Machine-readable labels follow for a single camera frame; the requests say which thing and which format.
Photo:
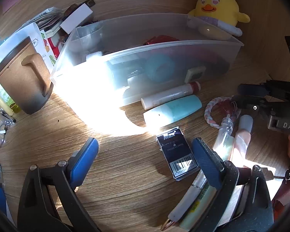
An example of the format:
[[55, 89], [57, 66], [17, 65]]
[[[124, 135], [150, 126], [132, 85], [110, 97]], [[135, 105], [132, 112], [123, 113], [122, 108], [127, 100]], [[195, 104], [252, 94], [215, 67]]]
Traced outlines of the clear glittery pen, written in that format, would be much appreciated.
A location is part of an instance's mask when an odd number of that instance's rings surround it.
[[213, 150], [222, 158], [226, 159], [229, 155], [229, 149], [227, 149], [227, 140], [233, 132], [233, 122], [230, 118], [230, 114], [227, 114], [222, 119], [221, 125], [218, 129], [218, 134], [213, 145]]

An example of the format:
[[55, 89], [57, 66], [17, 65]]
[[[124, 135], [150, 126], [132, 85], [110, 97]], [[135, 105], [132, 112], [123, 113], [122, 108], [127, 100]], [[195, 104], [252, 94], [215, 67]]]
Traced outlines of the dark blue staples box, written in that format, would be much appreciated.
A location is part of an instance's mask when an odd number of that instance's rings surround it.
[[181, 181], [185, 177], [198, 172], [193, 152], [179, 127], [174, 127], [158, 135], [156, 140], [160, 146], [173, 179]]

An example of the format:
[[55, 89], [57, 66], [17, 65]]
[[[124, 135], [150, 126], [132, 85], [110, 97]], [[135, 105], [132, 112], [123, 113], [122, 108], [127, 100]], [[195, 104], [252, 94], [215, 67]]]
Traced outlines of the white pen gold tip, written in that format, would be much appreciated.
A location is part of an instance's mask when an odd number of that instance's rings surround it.
[[190, 206], [201, 193], [204, 185], [206, 184], [206, 181], [207, 179], [205, 174], [202, 170], [200, 170], [182, 199], [169, 213], [168, 219], [161, 226], [160, 231], [168, 229], [182, 218], [182, 216], [186, 213], [186, 211], [190, 208]]

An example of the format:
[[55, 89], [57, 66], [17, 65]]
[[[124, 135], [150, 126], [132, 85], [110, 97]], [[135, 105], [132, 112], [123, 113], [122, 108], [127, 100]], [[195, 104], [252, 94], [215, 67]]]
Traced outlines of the pink tube grey cap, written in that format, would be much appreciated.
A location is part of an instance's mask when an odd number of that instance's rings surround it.
[[231, 162], [239, 168], [244, 166], [246, 152], [251, 140], [253, 118], [250, 115], [242, 115], [239, 120], [238, 130], [234, 137], [233, 148], [230, 156]]

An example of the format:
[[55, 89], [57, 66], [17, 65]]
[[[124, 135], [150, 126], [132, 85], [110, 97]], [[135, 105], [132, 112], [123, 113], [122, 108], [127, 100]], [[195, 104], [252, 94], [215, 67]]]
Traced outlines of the teal white tube bottle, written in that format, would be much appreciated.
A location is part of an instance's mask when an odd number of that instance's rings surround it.
[[143, 114], [144, 121], [150, 127], [164, 127], [175, 123], [202, 108], [202, 102], [196, 95], [164, 103]]

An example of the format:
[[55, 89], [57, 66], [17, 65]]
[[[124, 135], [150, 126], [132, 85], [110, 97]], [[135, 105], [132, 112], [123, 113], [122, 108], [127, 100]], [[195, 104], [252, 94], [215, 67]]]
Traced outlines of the yellow chick plush toy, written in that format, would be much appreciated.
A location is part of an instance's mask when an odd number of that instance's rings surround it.
[[212, 24], [235, 37], [242, 36], [242, 30], [237, 24], [250, 22], [250, 17], [239, 11], [236, 0], [197, 0], [195, 9], [188, 15]]

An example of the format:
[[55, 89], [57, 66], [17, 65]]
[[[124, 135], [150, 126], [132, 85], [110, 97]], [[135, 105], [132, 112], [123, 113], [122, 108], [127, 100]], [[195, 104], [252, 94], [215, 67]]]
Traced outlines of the white tube red cap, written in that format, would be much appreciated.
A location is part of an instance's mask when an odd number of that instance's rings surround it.
[[199, 82], [191, 82], [177, 86], [172, 89], [141, 98], [142, 107], [144, 110], [149, 110], [164, 103], [192, 95], [200, 90], [201, 86]]

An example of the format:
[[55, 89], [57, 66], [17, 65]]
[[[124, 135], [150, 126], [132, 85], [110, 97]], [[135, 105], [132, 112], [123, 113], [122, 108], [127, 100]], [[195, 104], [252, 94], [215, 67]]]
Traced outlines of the teal tape roll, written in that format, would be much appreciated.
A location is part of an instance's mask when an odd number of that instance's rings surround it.
[[174, 74], [175, 62], [164, 54], [152, 55], [144, 65], [144, 72], [153, 82], [168, 81]]

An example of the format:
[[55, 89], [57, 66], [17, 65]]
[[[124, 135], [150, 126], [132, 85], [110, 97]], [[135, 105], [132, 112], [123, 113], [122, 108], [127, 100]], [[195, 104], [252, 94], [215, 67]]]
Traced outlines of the clear plastic storage bin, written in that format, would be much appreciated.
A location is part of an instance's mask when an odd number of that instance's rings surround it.
[[[154, 36], [179, 41], [143, 44]], [[227, 32], [187, 14], [139, 14], [75, 28], [56, 61], [51, 80], [60, 97], [86, 122], [85, 106], [102, 110], [122, 107], [143, 97], [185, 84], [188, 69], [205, 66], [197, 81], [228, 72], [242, 42]], [[155, 54], [175, 62], [166, 82], [150, 80], [145, 62]]]

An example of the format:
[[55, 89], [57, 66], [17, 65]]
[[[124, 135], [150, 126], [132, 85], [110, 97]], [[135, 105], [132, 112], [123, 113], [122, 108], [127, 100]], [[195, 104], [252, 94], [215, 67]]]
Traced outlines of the brown mug with lid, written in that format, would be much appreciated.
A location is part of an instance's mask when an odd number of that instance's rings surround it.
[[53, 91], [50, 72], [30, 37], [0, 62], [0, 84], [28, 115], [39, 111], [48, 101]]

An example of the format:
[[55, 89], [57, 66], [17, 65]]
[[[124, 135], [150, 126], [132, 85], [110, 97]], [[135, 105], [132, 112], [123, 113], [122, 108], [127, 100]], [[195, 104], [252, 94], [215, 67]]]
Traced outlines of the red pouch in bin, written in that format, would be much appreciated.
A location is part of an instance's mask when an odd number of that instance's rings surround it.
[[171, 37], [171, 36], [166, 36], [166, 35], [159, 35], [159, 36], [154, 36], [151, 39], [147, 40], [143, 45], [151, 45], [151, 44], [160, 44], [160, 43], [167, 43], [167, 42], [172, 42], [172, 41], [179, 41], [177, 38]]

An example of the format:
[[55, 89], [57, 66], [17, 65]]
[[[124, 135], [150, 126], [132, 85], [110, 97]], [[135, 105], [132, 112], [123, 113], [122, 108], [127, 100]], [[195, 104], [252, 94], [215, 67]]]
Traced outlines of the white carton with fruit print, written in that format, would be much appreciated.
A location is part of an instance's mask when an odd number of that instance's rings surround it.
[[47, 50], [45, 45], [48, 43], [46, 37], [42, 35], [36, 23], [31, 23], [21, 28], [0, 45], [0, 62], [26, 37], [30, 37], [36, 52], [42, 56], [46, 67], [52, 73], [56, 60], [51, 54], [51, 48], [49, 47], [49, 50]]

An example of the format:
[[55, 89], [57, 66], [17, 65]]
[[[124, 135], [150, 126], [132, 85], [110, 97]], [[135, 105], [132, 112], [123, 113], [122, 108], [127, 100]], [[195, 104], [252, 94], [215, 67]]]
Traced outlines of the stack of papers and books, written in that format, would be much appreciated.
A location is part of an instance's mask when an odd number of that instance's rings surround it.
[[44, 30], [45, 32], [59, 27], [59, 25], [68, 18], [75, 10], [81, 7], [83, 4], [92, 8], [96, 3], [94, 0], [86, 0], [80, 4], [72, 4], [66, 11], [58, 9], [56, 7], [50, 7], [40, 14], [34, 16], [32, 19], [26, 21], [18, 30], [28, 26], [31, 23], [36, 23], [39, 30]]

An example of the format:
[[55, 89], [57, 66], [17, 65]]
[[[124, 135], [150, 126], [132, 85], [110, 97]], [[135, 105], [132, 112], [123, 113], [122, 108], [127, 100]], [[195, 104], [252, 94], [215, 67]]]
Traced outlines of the white rectangular box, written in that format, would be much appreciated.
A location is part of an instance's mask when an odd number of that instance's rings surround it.
[[80, 5], [74, 12], [72, 12], [61, 24], [60, 28], [67, 34], [70, 34], [74, 28], [85, 21], [93, 11], [86, 4]]

